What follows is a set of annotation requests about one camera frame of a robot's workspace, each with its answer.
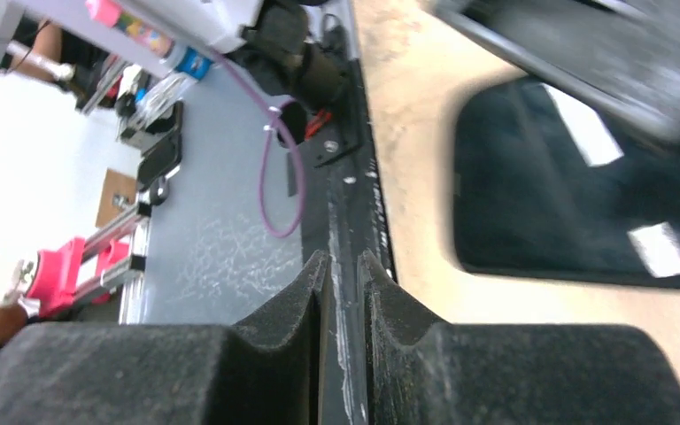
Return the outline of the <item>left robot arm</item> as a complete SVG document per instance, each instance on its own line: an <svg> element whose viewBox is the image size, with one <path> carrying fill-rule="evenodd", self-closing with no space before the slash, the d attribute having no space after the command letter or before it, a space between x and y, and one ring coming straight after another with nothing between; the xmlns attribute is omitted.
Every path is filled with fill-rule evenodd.
<svg viewBox="0 0 680 425"><path fill-rule="evenodd" d="M252 49L285 78L307 1L135 1L223 54ZM680 1L437 1L432 14L506 62L665 147L680 147Z"/></svg>

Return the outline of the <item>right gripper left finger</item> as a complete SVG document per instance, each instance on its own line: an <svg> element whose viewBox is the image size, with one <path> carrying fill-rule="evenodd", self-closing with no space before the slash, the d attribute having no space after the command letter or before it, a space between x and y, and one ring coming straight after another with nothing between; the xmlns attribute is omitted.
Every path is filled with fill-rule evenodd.
<svg viewBox="0 0 680 425"><path fill-rule="evenodd" d="M231 326L44 322L0 350L0 424L315 424L328 255Z"/></svg>

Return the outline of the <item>black phone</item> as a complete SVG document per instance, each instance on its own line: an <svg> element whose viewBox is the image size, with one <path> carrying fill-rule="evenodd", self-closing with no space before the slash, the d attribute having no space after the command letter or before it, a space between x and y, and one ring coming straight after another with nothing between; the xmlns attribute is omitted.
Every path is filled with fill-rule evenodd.
<svg viewBox="0 0 680 425"><path fill-rule="evenodd" d="M472 273L680 290L680 149L530 77L483 88L453 125L452 244Z"/></svg>

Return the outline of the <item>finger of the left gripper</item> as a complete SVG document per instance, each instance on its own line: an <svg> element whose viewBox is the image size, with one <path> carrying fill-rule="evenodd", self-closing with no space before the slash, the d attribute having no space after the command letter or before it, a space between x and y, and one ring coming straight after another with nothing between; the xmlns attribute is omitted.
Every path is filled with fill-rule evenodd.
<svg viewBox="0 0 680 425"><path fill-rule="evenodd" d="M680 146L680 1L439 1L433 12L644 140Z"/></svg>

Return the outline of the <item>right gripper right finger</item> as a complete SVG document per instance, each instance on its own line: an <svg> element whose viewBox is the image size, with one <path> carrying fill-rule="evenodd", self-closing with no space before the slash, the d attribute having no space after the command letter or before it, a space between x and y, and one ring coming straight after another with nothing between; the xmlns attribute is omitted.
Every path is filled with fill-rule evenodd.
<svg viewBox="0 0 680 425"><path fill-rule="evenodd" d="M643 331L453 324L358 260L376 424L680 424L680 383Z"/></svg>

